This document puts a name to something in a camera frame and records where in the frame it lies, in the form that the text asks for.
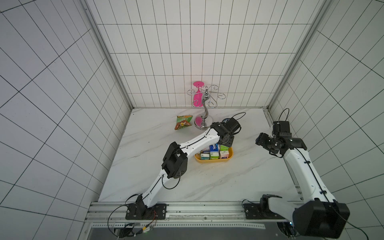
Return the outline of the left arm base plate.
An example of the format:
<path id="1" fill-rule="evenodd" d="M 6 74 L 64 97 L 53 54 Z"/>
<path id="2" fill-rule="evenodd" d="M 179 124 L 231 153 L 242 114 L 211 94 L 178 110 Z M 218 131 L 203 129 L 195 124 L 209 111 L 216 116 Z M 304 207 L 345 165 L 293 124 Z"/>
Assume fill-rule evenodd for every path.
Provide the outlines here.
<path id="1" fill-rule="evenodd" d="M 164 220 L 167 213 L 167 204 L 156 204 L 146 207 L 142 202 L 128 204 L 126 220 Z"/>

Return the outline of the light blue cartoon tissue pack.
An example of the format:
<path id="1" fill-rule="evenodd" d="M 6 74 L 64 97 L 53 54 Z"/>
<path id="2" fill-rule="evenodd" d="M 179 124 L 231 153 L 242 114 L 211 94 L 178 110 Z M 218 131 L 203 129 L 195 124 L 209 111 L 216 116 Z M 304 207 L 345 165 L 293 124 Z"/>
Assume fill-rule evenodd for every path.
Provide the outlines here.
<path id="1" fill-rule="evenodd" d="M 208 147 L 206 147 L 206 148 L 201 150 L 201 153 L 207 153 L 207 152 L 208 153 L 210 152 L 210 146 L 208 146 Z"/>

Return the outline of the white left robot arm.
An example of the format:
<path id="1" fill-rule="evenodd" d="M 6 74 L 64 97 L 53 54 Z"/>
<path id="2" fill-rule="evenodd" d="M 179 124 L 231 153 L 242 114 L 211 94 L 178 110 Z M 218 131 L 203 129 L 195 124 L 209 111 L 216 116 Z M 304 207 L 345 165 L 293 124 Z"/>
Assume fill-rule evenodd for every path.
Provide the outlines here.
<path id="1" fill-rule="evenodd" d="M 162 189 L 166 189 L 165 183 L 171 179 L 179 180 L 186 173 L 190 158 L 214 144 L 231 147 L 235 135 L 240 130 L 240 123 L 236 119 L 230 118 L 226 122 L 214 122 L 202 134 L 187 142 L 181 144 L 172 142 L 163 157 L 162 169 L 156 180 L 147 191 L 138 195 L 135 203 L 144 209 L 156 205 L 159 201 L 158 193 Z"/>

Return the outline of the teal cartoon tissue pack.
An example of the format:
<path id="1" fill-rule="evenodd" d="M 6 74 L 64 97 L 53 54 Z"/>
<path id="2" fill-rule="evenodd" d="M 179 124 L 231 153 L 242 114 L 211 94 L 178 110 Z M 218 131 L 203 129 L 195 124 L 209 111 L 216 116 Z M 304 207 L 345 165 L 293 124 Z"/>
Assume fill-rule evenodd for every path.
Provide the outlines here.
<path id="1" fill-rule="evenodd" d="M 200 153 L 200 160 L 204 161 L 204 160 L 210 160 L 210 159 L 211 159 L 210 153 Z"/>

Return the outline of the lime green tissue pack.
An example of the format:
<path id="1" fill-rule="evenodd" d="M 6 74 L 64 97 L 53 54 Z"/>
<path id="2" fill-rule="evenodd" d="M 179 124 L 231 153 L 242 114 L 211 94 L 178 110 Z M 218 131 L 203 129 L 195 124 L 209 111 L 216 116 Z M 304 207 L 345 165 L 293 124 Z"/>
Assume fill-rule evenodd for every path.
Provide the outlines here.
<path id="1" fill-rule="evenodd" d="M 210 152 L 211 160 L 217 160 L 220 158 L 220 152 Z"/>

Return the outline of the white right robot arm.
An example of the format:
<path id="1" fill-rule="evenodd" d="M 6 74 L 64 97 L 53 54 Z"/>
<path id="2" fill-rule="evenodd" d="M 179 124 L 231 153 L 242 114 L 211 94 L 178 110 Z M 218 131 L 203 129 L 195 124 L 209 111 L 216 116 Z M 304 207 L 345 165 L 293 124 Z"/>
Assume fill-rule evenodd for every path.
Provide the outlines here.
<path id="1" fill-rule="evenodd" d="M 337 239 L 350 216 L 350 210 L 339 203 L 330 193 L 313 166 L 302 139 L 291 134 L 275 134 L 270 137 L 261 133 L 256 145 L 268 150 L 273 156 L 281 154 L 289 164 L 303 195 L 301 206 L 292 204 L 277 195 L 263 195 L 260 212 L 265 216 L 279 215 L 291 222 L 301 236 Z"/>

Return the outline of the large green tissue pack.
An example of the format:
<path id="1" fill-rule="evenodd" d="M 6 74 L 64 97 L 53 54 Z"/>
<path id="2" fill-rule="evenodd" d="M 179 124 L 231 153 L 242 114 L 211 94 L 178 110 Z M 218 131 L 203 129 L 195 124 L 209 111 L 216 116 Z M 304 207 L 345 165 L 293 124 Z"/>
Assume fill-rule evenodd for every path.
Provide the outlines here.
<path id="1" fill-rule="evenodd" d="M 229 150 L 229 147 L 220 145 L 220 151 L 228 151 L 228 150 Z"/>

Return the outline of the yellow plastic storage box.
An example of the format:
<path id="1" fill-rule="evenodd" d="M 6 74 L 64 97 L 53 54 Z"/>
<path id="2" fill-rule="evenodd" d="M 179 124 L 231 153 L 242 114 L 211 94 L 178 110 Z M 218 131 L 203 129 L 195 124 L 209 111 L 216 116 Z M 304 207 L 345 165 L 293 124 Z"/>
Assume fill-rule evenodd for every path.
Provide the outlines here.
<path id="1" fill-rule="evenodd" d="M 209 163 L 223 163 L 223 162 L 228 162 L 234 155 L 233 148 L 230 147 L 228 150 L 225 150 L 225 157 L 226 158 L 221 158 L 221 152 L 219 151 L 214 158 L 211 158 L 210 154 L 203 154 L 203 159 L 201 159 L 201 154 L 196 154 L 195 159 L 198 163 L 200 164 L 209 164 Z"/>

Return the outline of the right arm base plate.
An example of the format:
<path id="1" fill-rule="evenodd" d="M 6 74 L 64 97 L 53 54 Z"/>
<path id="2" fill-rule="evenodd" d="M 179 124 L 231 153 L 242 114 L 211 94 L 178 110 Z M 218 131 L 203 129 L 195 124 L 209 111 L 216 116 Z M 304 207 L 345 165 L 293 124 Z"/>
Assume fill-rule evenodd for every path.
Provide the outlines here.
<path id="1" fill-rule="evenodd" d="M 243 203 L 247 220 L 284 220 L 282 216 L 273 213 L 260 203 Z"/>

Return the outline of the dark blue Tempo tissue pack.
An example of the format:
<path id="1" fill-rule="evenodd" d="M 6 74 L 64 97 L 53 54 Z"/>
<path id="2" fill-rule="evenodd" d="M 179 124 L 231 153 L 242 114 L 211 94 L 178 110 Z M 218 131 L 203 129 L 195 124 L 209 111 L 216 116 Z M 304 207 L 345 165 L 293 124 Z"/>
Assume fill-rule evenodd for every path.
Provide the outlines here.
<path id="1" fill-rule="evenodd" d="M 218 144 L 210 145 L 210 152 L 219 152 L 220 147 Z"/>

